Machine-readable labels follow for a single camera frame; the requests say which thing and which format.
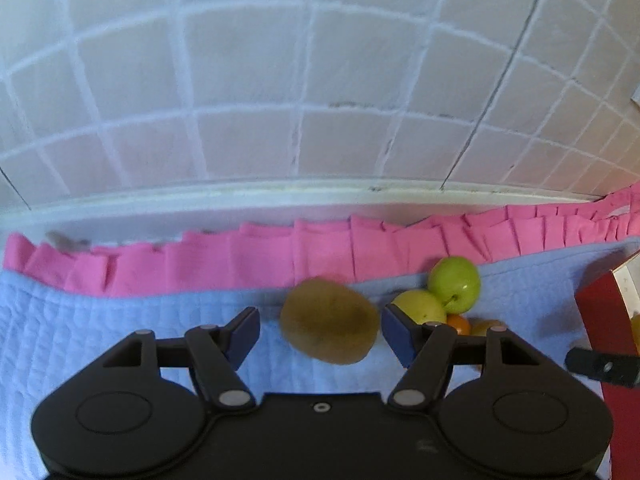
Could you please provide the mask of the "tiny orange kumquat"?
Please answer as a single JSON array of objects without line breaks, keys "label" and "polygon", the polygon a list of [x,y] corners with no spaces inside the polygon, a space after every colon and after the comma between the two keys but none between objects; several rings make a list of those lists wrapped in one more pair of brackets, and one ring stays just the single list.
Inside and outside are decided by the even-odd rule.
[{"label": "tiny orange kumquat", "polygon": [[448,314],[447,324],[453,327],[460,336],[469,336],[472,325],[467,318],[458,314]]}]

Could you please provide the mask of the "green apple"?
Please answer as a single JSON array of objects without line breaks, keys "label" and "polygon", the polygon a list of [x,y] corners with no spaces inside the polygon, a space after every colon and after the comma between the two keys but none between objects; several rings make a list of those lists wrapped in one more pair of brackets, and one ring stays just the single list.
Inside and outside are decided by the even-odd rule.
[{"label": "green apple", "polygon": [[449,314],[463,314],[476,304],[482,289],[480,272],[471,260],[450,256],[435,264],[427,277],[427,289]]},{"label": "green apple", "polygon": [[447,323],[447,313],[437,297],[425,289],[410,289],[397,295],[392,304],[416,324]]}]

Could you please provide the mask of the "green apple top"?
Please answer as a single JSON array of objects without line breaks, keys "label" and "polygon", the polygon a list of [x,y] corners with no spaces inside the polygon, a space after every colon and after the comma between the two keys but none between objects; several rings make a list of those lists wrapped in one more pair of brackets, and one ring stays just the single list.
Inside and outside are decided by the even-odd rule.
[{"label": "green apple top", "polygon": [[427,277],[427,289],[449,314],[463,314],[476,304],[482,289],[480,272],[471,260],[450,256],[435,264]]}]

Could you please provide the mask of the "brown kiwi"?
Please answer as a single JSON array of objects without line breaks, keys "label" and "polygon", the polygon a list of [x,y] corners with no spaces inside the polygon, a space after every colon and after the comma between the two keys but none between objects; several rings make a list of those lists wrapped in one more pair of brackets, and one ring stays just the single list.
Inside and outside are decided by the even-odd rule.
[{"label": "brown kiwi", "polygon": [[380,314],[359,292],[310,278],[290,290],[279,323],[283,337],[306,356],[350,365],[362,361],[374,346]]}]

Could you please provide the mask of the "striped brown pepino melon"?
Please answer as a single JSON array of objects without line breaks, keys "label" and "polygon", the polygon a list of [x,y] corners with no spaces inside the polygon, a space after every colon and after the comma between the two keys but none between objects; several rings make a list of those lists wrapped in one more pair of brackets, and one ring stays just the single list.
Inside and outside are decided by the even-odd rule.
[{"label": "striped brown pepino melon", "polygon": [[499,320],[478,320],[471,326],[471,335],[474,337],[485,337],[493,327],[503,327],[504,323]]}]

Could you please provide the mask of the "red cardboard box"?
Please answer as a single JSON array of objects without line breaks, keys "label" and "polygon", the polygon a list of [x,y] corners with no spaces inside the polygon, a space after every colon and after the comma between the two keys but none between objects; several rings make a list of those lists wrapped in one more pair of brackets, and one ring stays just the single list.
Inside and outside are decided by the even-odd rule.
[{"label": "red cardboard box", "polygon": [[[639,355],[639,255],[621,252],[587,266],[574,295],[591,348]],[[611,477],[639,477],[639,390],[604,384],[612,412]]]}]

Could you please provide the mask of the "blue quilted mat pink frill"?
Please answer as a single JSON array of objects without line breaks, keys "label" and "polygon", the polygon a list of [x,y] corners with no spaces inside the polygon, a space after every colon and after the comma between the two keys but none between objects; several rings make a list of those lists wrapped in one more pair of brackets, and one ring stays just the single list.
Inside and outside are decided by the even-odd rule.
[{"label": "blue quilted mat pink frill", "polygon": [[389,393],[402,368],[385,341],[350,365],[303,356],[282,337],[288,290],[321,276],[375,304],[419,287],[441,258],[480,268],[476,316],[498,318],[562,361],[585,336],[574,300],[579,281],[639,246],[639,190],[586,204],[508,205],[431,216],[411,226],[352,217],[292,226],[245,223],[137,243],[62,252],[21,234],[6,242],[1,270],[1,474],[46,473],[30,435],[36,406],[135,330],[160,338],[230,321],[248,306],[262,333],[240,375],[256,393]]}]

